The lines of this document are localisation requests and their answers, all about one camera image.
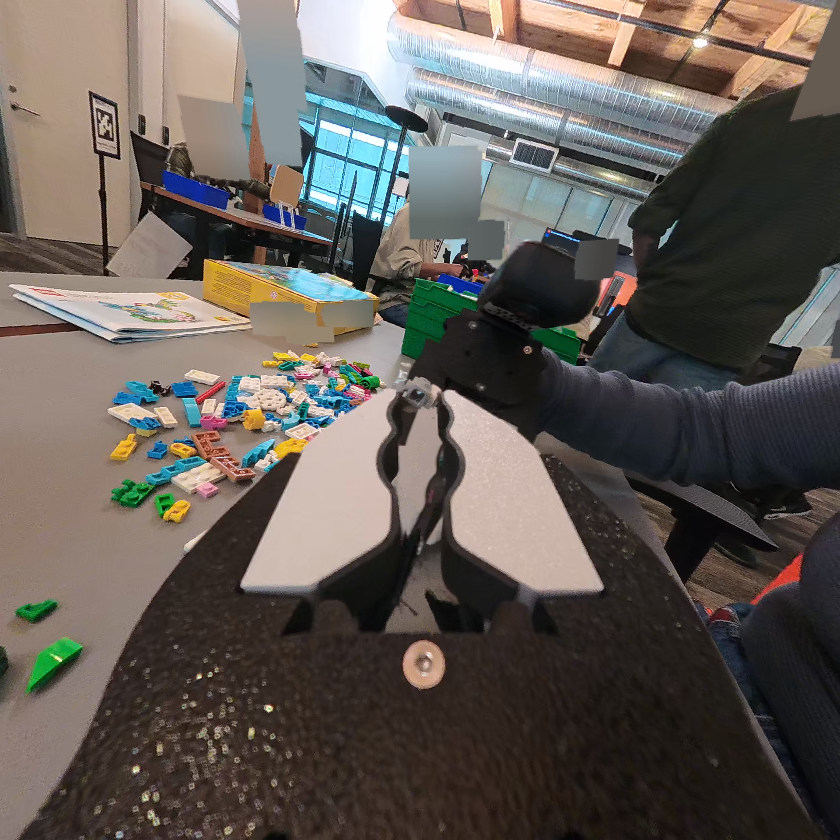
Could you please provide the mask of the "white door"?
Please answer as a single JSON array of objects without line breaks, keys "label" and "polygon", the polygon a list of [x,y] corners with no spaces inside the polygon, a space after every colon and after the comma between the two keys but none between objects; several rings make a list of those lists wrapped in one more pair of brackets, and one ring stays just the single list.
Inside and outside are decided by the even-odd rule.
[{"label": "white door", "polygon": [[26,234],[99,245],[98,157],[89,92],[119,111],[121,159],[107,159],[108,237],[132,226],[128,4],[2,1],[2,92]]}]

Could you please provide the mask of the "stack of green crates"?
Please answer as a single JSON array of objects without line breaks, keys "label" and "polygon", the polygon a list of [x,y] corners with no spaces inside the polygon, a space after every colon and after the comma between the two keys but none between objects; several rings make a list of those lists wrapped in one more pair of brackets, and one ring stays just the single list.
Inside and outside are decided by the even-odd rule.
[{"label": "stack of green crates", "polygon": [[[427,340],[438,343],[445,333],[445,322],[463,310],[477,310],[475,282],[444,276],[444,282],[416,279],[409,302],[402,354],[418,358]],[[582,340],[567,327],[541,329],[532,332],[535,340],[554,352],[562,361],[576,364]]]}]

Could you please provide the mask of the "tan board on clear stand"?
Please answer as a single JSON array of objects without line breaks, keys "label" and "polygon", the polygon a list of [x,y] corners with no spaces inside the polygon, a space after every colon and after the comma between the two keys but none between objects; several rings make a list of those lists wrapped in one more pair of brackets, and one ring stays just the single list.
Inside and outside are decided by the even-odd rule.
[{"label": "tan board on clear stand", "polygon": [[303,185],[302,173],[287,165],[276,167],[269,192],[269,202],[286,204],[298,210]]}]

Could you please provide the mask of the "yellow lego box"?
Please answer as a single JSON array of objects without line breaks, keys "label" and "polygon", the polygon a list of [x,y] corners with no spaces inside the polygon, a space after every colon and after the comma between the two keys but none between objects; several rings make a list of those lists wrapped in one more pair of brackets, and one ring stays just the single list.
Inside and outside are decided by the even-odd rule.
[{"label": "yellow lego box", "polygon": [[375,325],[379,299],[330,274],[303,268],[207,259],[203,298],[245,316],[256,336],[277,347],[333,343]]}]

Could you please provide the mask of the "person's right forearm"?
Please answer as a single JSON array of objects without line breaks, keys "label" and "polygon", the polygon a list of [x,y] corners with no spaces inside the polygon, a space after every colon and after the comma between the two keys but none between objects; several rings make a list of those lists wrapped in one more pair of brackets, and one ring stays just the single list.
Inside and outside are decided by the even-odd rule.
[{"label": "person's right forearm", "polygon": [[543,353],[539,430],[682,486],[839,488],[839,365],[718,392],[676,390]]}]

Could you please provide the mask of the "black floor lamp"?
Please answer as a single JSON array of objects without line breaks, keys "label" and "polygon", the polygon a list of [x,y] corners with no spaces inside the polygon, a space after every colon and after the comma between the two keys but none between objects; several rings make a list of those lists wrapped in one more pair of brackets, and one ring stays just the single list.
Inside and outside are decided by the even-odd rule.
[{"label": "black floor lamp", "polygon": [[[400,127],[400,134],[396,141],[389,185],[385,191],[385,203],[382,210],[383,221],[385,221],[391,205],[393,188],[396,184],[397,172],[400,168],[406,136],[409,132],[424,133],[428,128],[427,121],[417,115],[415,111],[409,110],[408,108],[388,106],[385,108],[385,115]],[[382,267],[385,269],[385,273],[381,275],[383,278],[399,278],[407,272],[409,267],[415,269],[418,265],[422,264],[422,259],[418,252],[419,246],[411,240],[408,232],[407,212],[403,213],[400,211],[394,213],[392,224],[383,239],[388,240],[382,241],[382,244],[386,245],[386,250],[381,258]]]}]

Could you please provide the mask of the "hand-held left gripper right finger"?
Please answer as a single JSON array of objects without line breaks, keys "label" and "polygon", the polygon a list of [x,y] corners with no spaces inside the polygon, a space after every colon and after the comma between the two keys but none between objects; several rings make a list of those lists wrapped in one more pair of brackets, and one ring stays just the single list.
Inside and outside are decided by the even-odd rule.
[{"label": "hand-held left gripper right finger", "polygon": [[556,600],[604,584],[539,451],[509,423],[445,391],[438,410],[446,492],[443,582],[473,623],[516,606],[537,633],[557,632]]}]

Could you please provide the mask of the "lego instruction booklet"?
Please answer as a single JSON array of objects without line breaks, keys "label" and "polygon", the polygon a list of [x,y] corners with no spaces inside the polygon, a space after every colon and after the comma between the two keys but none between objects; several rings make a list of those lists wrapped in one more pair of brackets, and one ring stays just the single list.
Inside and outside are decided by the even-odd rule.
[{"label": "lego instruction booklet", "polygon": [[181,291],[92,292],[12,284],[13,297],[111,343],[246,331],[250,320]]}]

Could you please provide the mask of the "computer monitor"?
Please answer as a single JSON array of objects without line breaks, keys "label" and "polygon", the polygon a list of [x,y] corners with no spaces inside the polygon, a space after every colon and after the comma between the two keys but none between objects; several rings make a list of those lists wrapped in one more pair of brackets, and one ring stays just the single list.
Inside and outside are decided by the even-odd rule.
[{"label": "computer monitor", "polygon": [[[588,234],[580,230],[576,230],[571,234],[566,234],[559,229],[551,227],[547,227],[542,235],[542,242],[544,244],[562,250],[572,257],[577,256],[582,243],[595,241],[605,241],[605,238],[595,234]],[[625,285],[633,278],[619,269],[623,266],[623,260],[625,258],[629,258],[631,254],[632,251],[630,248],[621,244],[616,246],[616,258],[614,264],[614,268],[616,270],[613,272],[612,276],[606,277],[602,280],[600,297],[592,310],[593,316],[602,319],[609,314],[615,306],[620,305],[618,298],[621,296]]]}]

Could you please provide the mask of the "group of green lego pieces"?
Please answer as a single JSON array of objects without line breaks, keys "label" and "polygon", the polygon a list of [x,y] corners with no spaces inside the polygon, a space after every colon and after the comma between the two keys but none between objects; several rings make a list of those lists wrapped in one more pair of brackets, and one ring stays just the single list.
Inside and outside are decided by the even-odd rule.
[{"label": "group of green lego pieces", "polygon": [[[51,616],[59,606],[60,603],[51,598],[40,602],[28,602],[18,606],[15,615],[25,623],[37,624]],[[29,671],[25,693],[31,695],[46,688],[64,667],[79,659],[84,649],[82,643],[67,636],[60,637],[41,649]]]}]

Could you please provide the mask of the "grey tilted board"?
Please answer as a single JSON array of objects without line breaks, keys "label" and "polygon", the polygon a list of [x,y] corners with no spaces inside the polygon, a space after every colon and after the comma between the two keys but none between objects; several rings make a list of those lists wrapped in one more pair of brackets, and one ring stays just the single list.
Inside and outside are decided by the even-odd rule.
[{"label": "grey tilted board", "polygon": [[165,280],[193,247],[153,212],[143,215],[108,262],[116,277]]}]

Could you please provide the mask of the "wooden work table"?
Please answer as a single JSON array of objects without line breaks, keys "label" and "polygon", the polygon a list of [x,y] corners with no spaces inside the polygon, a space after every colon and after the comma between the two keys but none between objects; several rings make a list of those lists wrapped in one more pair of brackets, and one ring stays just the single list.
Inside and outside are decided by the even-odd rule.
[{"label": "wooden work table", "polygon": [[175,211],[188,214],[196,220],[193,248],[187,257],[188,274],[193,279],[201,277],[203,262],[208,258],[208,237],[213,224],[233,225],[239,232],[252,232],[252,235],[246,236],[249,244],[285,254],[327,256],[332,246],[329,238],[275,223],[236,207],[222,209],[209,206],[147,182],[140,182],[140,189],[143,192],[142,215],[155,209],[163,213]]}]

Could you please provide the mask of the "marker sign on stand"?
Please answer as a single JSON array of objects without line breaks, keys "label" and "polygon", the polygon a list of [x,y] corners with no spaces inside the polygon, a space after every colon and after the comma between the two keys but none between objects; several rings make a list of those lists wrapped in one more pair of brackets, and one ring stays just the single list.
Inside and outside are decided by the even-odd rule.
[{"label": "marker sign on stand", "polygon": [[101,227],[101,273],[108,275],[110,261],[109,249],[109,216],[106,159],[119,161],[121,159],[121,144],[119,137],[119,106],[118,103],[103,97],[94,91],[88,92],[91,116],[91,137],[93,152],[98,159],[98,200],[100,208]]}]

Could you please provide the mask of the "person's blue sweater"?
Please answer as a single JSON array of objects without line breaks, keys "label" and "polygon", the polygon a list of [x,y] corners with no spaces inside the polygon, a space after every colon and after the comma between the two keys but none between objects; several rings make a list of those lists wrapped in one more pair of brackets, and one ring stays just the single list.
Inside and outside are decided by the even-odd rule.
[{"label": "person's blue sweater", "polygon": [[695,606],[809,816],[839,838],[838,517],[806,547],[797,581],[753,604]]}]

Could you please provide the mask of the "small wall vent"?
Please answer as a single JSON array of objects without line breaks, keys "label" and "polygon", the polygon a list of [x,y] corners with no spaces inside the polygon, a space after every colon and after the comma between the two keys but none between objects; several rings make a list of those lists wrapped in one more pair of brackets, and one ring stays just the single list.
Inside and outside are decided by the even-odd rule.
[{"label": "small wall vent", "polygon": [[532,172],[551,174],[560,150],[544,143],[517,138],[510,157],[511,165]]}]

